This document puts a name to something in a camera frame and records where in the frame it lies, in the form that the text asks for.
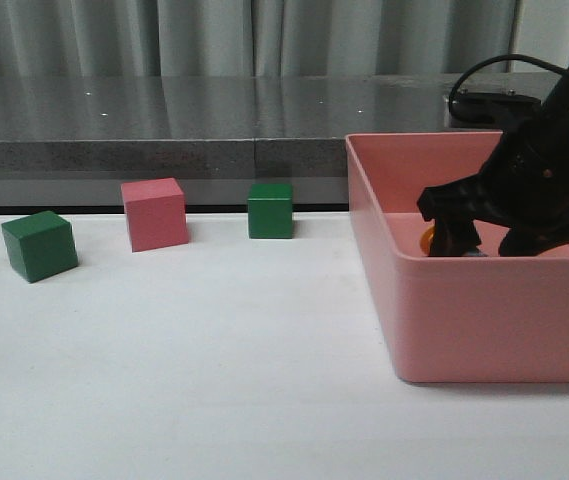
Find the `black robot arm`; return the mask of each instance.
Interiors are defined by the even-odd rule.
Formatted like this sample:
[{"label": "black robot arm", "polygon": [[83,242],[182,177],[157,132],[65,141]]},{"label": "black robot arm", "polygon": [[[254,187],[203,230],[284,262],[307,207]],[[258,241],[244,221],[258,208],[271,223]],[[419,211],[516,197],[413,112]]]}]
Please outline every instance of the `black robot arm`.
[{"label": "black robot arm", "polygon": [[503,115],[504,134],[476,175],[424,190],[418,207],[425,220],[435,220],[430,256],[477,252],[474,220],[509,228],[499,248],[503,256],[537,255],[569,243],[569,68],[516,54],[489,59],[456,83],[449,110],[469,120],[455,110],[460,85],[504,60],[530,61],[562,77],[541,106],[531,104],[518,118]]}]

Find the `gray curtain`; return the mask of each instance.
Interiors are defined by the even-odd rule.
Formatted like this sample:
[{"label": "gray curtain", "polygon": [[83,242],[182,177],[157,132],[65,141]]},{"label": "gray curtain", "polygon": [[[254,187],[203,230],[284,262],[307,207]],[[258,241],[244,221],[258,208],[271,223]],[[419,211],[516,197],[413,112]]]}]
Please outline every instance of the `gray curtain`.
[{"label": "gray curtain", "polygon": [[0,76],[461,72],[545,1],[0,0]]}]

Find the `white tabletop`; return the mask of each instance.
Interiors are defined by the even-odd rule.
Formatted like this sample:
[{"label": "white tabletop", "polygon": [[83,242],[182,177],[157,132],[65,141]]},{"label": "white tabletop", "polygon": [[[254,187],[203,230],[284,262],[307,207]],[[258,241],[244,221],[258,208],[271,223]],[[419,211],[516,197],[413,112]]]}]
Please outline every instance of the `white tabletop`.
[{"label": "white tabletop", "polygon": [[65,218],[81,264],[34,284],[0,231],[0,480],[569,478],[569,385],[394,376],[347,213],[135,254]]}]

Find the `granite countertop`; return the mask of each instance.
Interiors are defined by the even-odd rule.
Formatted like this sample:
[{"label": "granite countertop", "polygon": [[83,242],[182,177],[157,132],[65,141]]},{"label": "granite countertop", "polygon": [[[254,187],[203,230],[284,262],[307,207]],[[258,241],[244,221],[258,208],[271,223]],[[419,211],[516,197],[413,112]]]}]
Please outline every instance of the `granite countertop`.
[{"label": "granite countertop", "polygon": [[[344,183],[344,136],[447,129],[444,97],[457,77],[0,77],[0,181],[2,188],[29,181],[37,189],[42,181],[174,176],[194,203],[207,203],[203,181],[217,181],[217,192],[219,181],[291,178],[306,180],[303,202],[346,201],[343,188],[312,193],[320,179]],[[477,74],[468,88],[542,98],[556,80]],[[7,204],[19,195],[0,197]],[[91,201],[117,199],[110,191]]]}]

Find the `pink plastic bin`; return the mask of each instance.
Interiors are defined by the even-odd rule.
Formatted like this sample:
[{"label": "pink plastic bin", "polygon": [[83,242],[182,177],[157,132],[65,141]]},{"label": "pink plastic bin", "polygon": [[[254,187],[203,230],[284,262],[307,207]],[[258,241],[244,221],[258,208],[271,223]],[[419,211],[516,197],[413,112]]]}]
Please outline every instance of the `pink plastic bin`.
[{"label": "pink plastic bin", "polygon": [[422,189],[477,172],[499,132],[346,139],[350,210],[397,375],[411,382],[569,382],[569,246],[496,254],[505,229],[477,222],[485,258],[428,258]]}]

